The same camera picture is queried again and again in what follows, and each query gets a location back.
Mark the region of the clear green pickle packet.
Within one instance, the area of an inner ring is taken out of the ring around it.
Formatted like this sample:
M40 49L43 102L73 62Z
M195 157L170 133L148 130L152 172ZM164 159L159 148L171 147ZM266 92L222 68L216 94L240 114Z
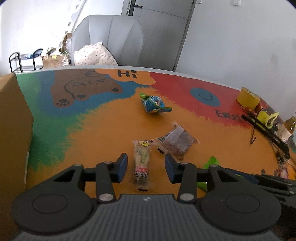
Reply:
M150 187L149 163L153 140L133 141L133 178L138 191L147 192Z

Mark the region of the black metal shoe rack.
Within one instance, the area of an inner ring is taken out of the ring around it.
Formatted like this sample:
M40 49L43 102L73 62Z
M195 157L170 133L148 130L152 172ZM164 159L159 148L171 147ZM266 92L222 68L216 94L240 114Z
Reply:
M43 68L42 54L43 49L37 49L32 54L20 54L14 52L9 57L11 73L27 73Z

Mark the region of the brown cake clear packet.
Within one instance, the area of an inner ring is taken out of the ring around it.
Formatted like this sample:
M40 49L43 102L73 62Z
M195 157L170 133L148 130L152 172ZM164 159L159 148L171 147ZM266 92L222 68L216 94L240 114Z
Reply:
M162 154L171 154L177 162L182 162L186 152L193 144L197 144L199 141L176 121L171 124L173 129L164 136L156 138L154 141L159 152Z

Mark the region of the white dotted pillow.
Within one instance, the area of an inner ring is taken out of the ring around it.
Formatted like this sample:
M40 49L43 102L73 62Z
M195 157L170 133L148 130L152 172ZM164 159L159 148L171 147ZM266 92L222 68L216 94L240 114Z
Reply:
M75 66L118 65L102 42L85 45L80 50L75 51L73 63Z

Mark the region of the amber glass bottle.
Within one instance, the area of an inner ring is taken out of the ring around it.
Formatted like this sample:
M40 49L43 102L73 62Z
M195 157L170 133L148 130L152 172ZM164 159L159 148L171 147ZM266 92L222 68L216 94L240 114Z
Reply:
M276 135L286 143L290 136L293 134L295 130L295 121L296 116L295 113L293 116L287 120L285 120L282 124L277 125Z

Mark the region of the yellow crumpled bag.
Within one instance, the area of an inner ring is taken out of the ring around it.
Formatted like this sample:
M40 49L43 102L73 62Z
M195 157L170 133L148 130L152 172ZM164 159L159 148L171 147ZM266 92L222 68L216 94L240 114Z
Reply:
M260 111L257 115L257 119L264 124L267 128L271 129L273 127L273 123L280 113L272 113L268 114L267 111Z

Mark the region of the small blue green snack packet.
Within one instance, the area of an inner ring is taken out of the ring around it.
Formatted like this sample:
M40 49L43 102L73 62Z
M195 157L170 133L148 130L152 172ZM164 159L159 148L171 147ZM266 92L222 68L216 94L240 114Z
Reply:
M158 96L139 94L142 105L146 113L168 113L171 107L166 107L162 99Z

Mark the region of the grey door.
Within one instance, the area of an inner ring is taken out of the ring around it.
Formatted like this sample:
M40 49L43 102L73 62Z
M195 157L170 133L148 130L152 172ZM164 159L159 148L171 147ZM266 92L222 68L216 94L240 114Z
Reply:
M130 1L124 1L123 16L128 16ZM174 71L184 45L195 8L194 0L136 0L135 9L144 36L140 67Z

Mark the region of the pink white keychain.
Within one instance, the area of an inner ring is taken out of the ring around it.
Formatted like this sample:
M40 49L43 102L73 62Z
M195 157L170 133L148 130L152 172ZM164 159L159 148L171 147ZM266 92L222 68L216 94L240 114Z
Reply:
M287 168L284 167L284 166L278 167L274 171L274 176L284 178L284 179L288 179L288 170L287 170Z

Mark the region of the yellow tape roll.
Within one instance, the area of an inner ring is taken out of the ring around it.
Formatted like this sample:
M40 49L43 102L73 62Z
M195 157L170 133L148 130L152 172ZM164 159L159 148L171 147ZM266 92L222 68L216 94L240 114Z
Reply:
M237 102L244 108L255 110L260 103L260 97L246 87L242 87L236 98Z

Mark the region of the white wall switch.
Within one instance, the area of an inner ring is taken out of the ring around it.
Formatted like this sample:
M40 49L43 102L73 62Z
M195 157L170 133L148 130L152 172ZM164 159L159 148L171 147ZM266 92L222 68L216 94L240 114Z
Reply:
M242 0L233 0L233 5L234 6L241 6Z

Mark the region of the taped cardboard box on floor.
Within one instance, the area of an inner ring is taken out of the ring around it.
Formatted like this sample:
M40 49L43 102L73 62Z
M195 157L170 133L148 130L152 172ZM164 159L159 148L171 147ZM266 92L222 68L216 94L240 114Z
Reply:
M65 67L70 65L69 58L67 54L61 55L46 55L42 57L43 68L56 68L56 67Z

